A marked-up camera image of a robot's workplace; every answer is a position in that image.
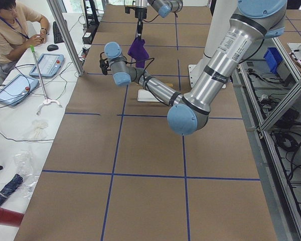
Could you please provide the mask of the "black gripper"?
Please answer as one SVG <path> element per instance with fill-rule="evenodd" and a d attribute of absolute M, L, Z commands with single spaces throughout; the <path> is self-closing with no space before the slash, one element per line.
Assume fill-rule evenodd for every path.
<path fill-rule="evenodd" d="M 135 18 L 137 21 L 137 38 L 142 39 L 143 19 L 147 18 L 147 7 L 135 7 Z"/>

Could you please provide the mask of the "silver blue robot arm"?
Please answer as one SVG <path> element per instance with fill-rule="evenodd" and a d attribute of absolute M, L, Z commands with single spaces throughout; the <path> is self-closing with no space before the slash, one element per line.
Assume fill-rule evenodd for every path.
<path fill-rule="evenodd" d="M 183 8 L 183 1 L 137 0 L 132 6 L 137 18 L 137 38 L 141 40 L 143 21 L 147 18 L 147 7 L 151 6 L 159 16 L 165 18 L 170 13 L 178 13 Z"/>
<path fill-rule="evenodd" d="M 130 67 L 117 42 L 109 42 L 104 54 L 114 82 L 127 86 L 135 82 L 170 107 L 167 120 L 179 135 L 203 128 L 210 104 L 226 84 L 246 51 L 256 40 L 278 37 L 284 32 L 286 1 L 217 1 L 210 27 L 217 47 L 191 91 L 181 94 L 143 68 Z"/>

